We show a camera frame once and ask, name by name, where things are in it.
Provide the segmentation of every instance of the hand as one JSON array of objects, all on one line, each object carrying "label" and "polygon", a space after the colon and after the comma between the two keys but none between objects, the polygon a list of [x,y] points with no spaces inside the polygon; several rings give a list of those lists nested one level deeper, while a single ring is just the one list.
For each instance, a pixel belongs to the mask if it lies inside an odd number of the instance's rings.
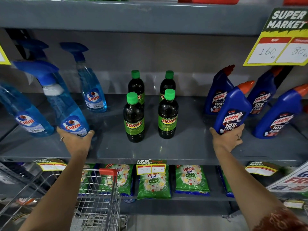
[{"label": "hand", "polygon": [[222,135],[218,134],[215,129],[211,127],[210,132],[213,136],[214,150],[216,151],[218,148],[223,147],[227,151],[231,152],[237,145],[242,144],[243,141],[239,138],[242,136],[244,127],[245,124],[242,124],[238,128],[228,131]]},{"label": "hand", "polygon": [[57,127],[57,132],[59,133],[60,138],[63,137],[62,141],[72,157],[75,155],[87,157],[91,145],[91,139],[95,133],[93,130],[90,130],[84,137],[68,133],[59,127]]}]

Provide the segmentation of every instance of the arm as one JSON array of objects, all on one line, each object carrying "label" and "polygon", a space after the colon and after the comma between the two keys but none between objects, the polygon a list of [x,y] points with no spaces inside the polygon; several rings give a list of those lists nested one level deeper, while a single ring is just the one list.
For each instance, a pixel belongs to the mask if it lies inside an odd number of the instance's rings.
[{"label": "arm", "polygon": [[252,230],[265,216],[285,206],[250,175],[230,153],[234,147],[243,143],[241,139],[238,140],[243,129],[244,124],[223,135],[216,133],[213,128],[210,128],[210,132],[213,135],[213,146],[221,168],[248,227]]},{"label": "arm", "polygon": [[33,209],[19,231],[70,230],[82,169],[86,162],[94,131],[85,137],[57,128],[71,159],[59,178]]}]

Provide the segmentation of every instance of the blue spray bottle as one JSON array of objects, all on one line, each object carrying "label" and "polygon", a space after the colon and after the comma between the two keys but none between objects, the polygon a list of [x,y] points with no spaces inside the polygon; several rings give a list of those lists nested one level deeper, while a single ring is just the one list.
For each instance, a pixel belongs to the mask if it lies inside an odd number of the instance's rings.
[{"label": "blue spray bottle", "polygon": [[252,105],[250,116],[259,114],[264,106],[275,95],[277,88],[274,83],[274,78],[281,72],[283,66],[275,66],[265,72],[256,82],[256,85],[251,90],[247,100]]},{"label": "blue spray bottle", "polygon": [[7,83],[0,82],[0,102],[17,123],[33,137],[52,135],[54,128],[27,97]]},{"label": "blue spray bottle", "polygon": [[61,42],[60,46],[63,50],[73,54],[78,74],[80,76],[82,95],[86,102],[87,108],[91,112],[102,113],[107,110],[107,104],[102,87],[93,72],[93,70],[87,66],[86,59],[83,52],[89,49],[75,42]]},{"label": "blue spray bottle", "polygon": [[78,105],[64,89],[57,84],[52,73],[59,68],[44,61],[13,62],[17,69],[32,74],[43,87],[47,100],[51,104],[56,115],[56,124],[69,133],[85,136],[89,131],[89,125]]},{"label": "blue spray bottle", "polygon": [[[46,54],[43,50],[49,48],[49,46],[44,42],[35,39],[23,39],[17,40],[17,43],[25,49],[28,49],[36,60],[48,62]],[[67,93],[70,93],[61,75],[58,72],[55,72],[53,73],[53,76],[56,78],[57,83],[60,84]]]},{"label": "blue spray bottle", "polygon": [[258,122],[252,134],[259,139],[271,139],[302,111],[301,99],[308,93],[308,83],[283,93]]},{"label": "blue spray bottle", "polygon": [[214,129],[218,134],[231,131],[243,124],[252,110],[252,105],[245,94],[249,92],[253,84],[254,81],[241,83],[227,94],[214,124]]},{"label": "blue spray bottle", "polygon": [[206,97],[204,113],[217,115],[224,104],[227,93],[234,86],[228,79],[235,65],[227,66],[220,70],[213,78],[213,83]]}]

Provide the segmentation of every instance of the patterned sleeve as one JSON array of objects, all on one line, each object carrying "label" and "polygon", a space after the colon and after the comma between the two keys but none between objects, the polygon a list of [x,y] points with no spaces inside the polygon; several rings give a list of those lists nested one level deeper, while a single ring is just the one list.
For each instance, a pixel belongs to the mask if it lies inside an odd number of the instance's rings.
[{"label": "patterned sleeve", "polygon": [[300,221],[289,209],[277,208],[264,217],[253,231],[308,231],[308,225]]}]

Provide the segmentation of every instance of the green cap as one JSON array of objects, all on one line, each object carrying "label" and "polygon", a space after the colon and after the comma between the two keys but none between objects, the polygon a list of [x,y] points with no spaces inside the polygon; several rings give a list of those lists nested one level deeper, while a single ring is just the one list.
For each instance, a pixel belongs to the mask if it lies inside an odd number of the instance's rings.
[{"label": "green cap", "polygon": [[175,97],[175,90],[173,89],[166,89],[165,90],[165,99],[166,100],[174,100]]},{"label": "green cap", "polygon": [[165,78],[166,79],[173,79],[173,71],[172,70],[167,70]]},{"label": "green cap", "polygon": [[134,92],[129,92],[126,95],[127,103],[129,104],[137,104],[138,103],[138,95]]},{"label": "green cap", "polygon": [[132,70],[132,78],[140,78],[140,72],[137,69]]}]

